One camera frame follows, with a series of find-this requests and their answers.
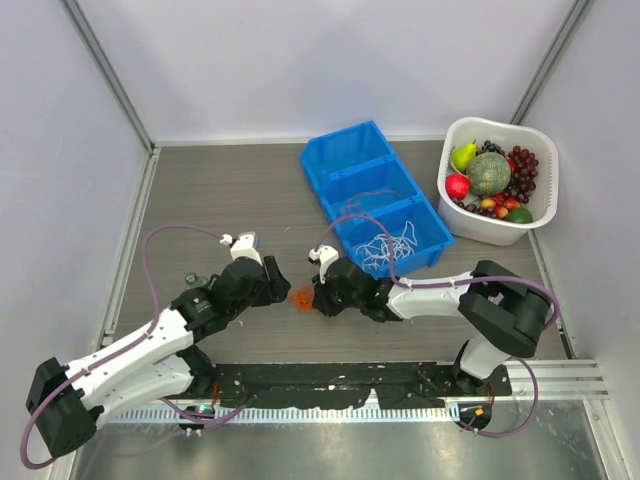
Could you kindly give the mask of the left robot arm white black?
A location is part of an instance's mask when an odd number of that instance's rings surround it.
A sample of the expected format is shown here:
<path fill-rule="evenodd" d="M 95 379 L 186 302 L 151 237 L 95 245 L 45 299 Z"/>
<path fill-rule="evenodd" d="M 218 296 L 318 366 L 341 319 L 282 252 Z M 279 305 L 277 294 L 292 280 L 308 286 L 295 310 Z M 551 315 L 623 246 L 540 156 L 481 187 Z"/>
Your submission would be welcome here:
<path fill-rule="evenodd" d="M 197 343 L 223 331 L 248 308 L 284 302 L 290 289 L 274 257 L 240 257 L 111 345 L 66 364 L 55 357 L 40 363 L 26 399 L 31 418 L 20 444 L 24 464 L 36 466 L 27 454 L 32 431 L 57 459 L 139 404 L 183 393 L 205 397 L 215 370 Z"/>

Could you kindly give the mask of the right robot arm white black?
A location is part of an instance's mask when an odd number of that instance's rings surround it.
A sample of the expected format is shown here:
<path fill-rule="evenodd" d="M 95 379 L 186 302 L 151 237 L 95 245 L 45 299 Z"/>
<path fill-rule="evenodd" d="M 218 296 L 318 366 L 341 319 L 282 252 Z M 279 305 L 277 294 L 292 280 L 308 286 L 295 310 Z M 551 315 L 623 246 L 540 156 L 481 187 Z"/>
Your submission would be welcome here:
<path fill-rule="evenodd" d="M 423 316 L 468 321 L 477 335 L 463 344 L 451 371 L 453 386 L 465 395 L 477 393 L 510 358 L 533 357 L 560 313 L 549 289 L 489 260 L 470 272 L 427 280 L 376 279 L 334 251 L 325 259 L 312 251 L 309 262 L 318 267 L 313 308 L 327 317 L 354 309 L 379 323 Z"/>

